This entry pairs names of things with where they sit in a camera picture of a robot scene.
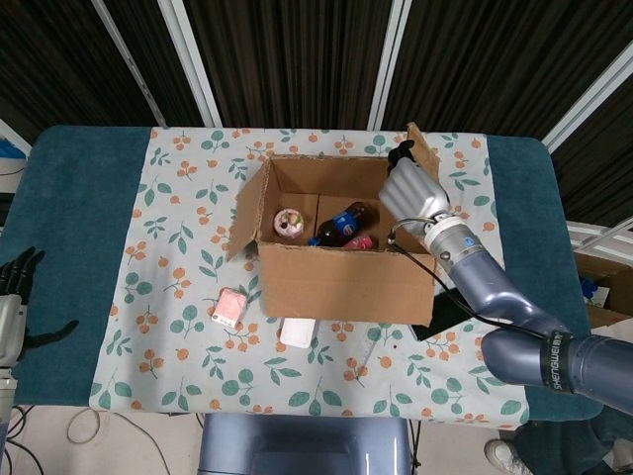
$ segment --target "cardboard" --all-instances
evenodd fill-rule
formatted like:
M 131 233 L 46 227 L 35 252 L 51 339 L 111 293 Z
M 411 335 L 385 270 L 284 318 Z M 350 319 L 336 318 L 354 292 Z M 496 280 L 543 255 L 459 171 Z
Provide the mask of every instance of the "cardboard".
M 574 256 L 580 275 L 609 288 L 603 309 L 587 305 L 591 327 L 633 319 L 633 267 L 580 252 Z
M 439 161 L 417 127 L 408 129 L 415 141 L 415 160 L 437 179 Z M 396 221 L 378 200 L 387 165 L 384 158 L 374 157 L 275 155 L 246 183 L 237 198 L 228 257 L 256 241 L 268 316 L 428 326 L 432 277 L 386 249 Z M 361 234 L 375 238 L 377 249 L 307 246 L 321 223 L 355 201 L 375 210 L 375 224 Z M 273 218 L 284 208 L 304 216 L 306 230 L 298 239 L 281 238 L 273 230 Z M 425 265 L 435 267 L 432 256 L 404 229 L 398 240 Z

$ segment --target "robotic hand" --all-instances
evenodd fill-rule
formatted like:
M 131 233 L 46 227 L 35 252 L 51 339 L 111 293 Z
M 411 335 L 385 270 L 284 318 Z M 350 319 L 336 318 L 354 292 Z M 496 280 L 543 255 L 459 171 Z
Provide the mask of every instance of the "robotic hand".
M 11 419 L 11 408 L 18 381 L 11 368 L 24 357 L 27 349 L 37 348 L 69 336 L 77 327 L 73 320 L 59 332 L 29 335 L 27 310 L 33 276 L 44 258 L 44 251 L 29 247 L 12 262 L 0 266 L 0 454 Z
M 633 415 L 633 344 L 574 337 L 531 303 L 450 212 L 444 189 L 412 161 L 411 146 L 403 142 L 390 154 L 391 174 L 380 200 L 437 259 L 478 317 L 511 322 L 484 336 L 489 370 L 508 384 L 582 394 Z

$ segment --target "green leaf pattern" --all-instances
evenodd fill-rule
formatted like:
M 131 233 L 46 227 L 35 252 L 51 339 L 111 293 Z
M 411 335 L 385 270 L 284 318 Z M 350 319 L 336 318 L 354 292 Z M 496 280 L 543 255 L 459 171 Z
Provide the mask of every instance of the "green leaf pattern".
M 279 346 L 282 319 L 264 315 L 265 282 L 258 273 L 256 249 L 250 246 L 231 261 L 226 258 L 237 213 L 235 197 L 270 150 L 340 156 L 335 143 L 341 137 L 293 129 L 152 131 L 122 244 L 113 298 L 117 312 L 104 317 L 108 326 L 90 388 L 93 408 L 129 411 L 133 402 L 140 402 L 144 410 L 154 412 L 264 413 L 266 408 L 274 414 L 411 419 L 428 419 L 422 414 L 428 409 L 425 414 L 432 413 L 438 421 L 475 421 L 492 428 L 513 428 L 527 421 L 523 389 L 498 381 L 478 359 L 481 348 L 475 341 L 487 327 L 474 321 L 451 329 L 459 351 L 448 361 L 429 357 L 428 346 L 414 341 L 407 326 L 390 324 L 353 322 L 353 331 L 335 332 L 331 327 L 340 329 L 341 323 L 320 322 L 309 348 Z M 353 143 L 349 156 L 374 157 L 385 157 L 405 138 L 354 131 L 346 131 L 344 137 Z M 176 138 L 184 146 L 177 147 Z M 461 207 L 457 214 L 468 215 L 463 219 L 502 262 L 495 158 L 488 156 L 486 138 L 447 133 L 430 134 L 427 141 L 440 159 L 440 182 L 453 206 Z M 185 161 L 189 179 L 177 175 Z M 483 232 L 488 222 L 495 229 Z M 213 236 L 221 240 L 212 240 Z M 145 258 L 128 263 L 125 247 L 140 248 L 142 241 Z M 156 292 L 174 283 L 172 272 L 177 268 L 186 270 L 176 279 L 183 284 L 177 288 L 184 295 Z M 232 347 L 226 345 L 225 328 L 209 318 L 225 287 L 246 296 L 244 328 L 257 324 L 254 331 L 244 330 L 241 334 L 247 336 L 242 339 L 234 336 Z M 148 305 L 153 323 L 147 321 Z M 101 318 L 101 312 L 104 309 L 95 309 L 95 318 Z M 241 341 L 247 343 L 246 351 L 237 348 Z M 368 344 L 373 350 L 365 356 Z M 149 348 L 164 365 L 158 369 L 160 380 L 138 371 Z M 381 364 L 386 356 L 389 367 Z M 363 385 L 343 377 L 350 358 L 357 365 L 354 374 L 365 367 Z

